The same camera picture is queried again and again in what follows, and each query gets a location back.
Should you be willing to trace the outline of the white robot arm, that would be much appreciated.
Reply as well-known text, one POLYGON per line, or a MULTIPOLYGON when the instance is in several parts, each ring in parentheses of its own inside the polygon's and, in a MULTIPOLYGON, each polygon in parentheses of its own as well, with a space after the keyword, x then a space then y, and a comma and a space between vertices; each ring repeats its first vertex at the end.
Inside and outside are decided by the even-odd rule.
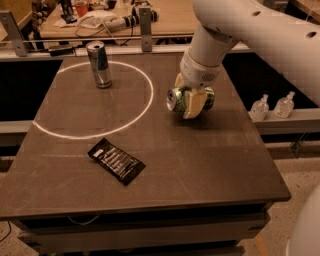
POLYGON ((189 87, 184 117, 197 117, 225 55, 243 42, 276 71, 320 104, 320 28, 271 10, 257 0, 193 0, 199 21, 184 52, 178 87, 189 87))

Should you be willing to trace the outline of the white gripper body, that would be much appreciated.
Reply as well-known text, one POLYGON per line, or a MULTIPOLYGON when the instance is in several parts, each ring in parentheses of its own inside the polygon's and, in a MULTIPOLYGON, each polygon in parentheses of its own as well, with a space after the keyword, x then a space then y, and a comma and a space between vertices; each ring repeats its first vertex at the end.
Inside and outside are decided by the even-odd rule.
POLYGON ((185 51, 180 62, 180 74, 186 87, 199 88, 211 86, 222 70, 222 65, 207 67, 197 63, 185 51))

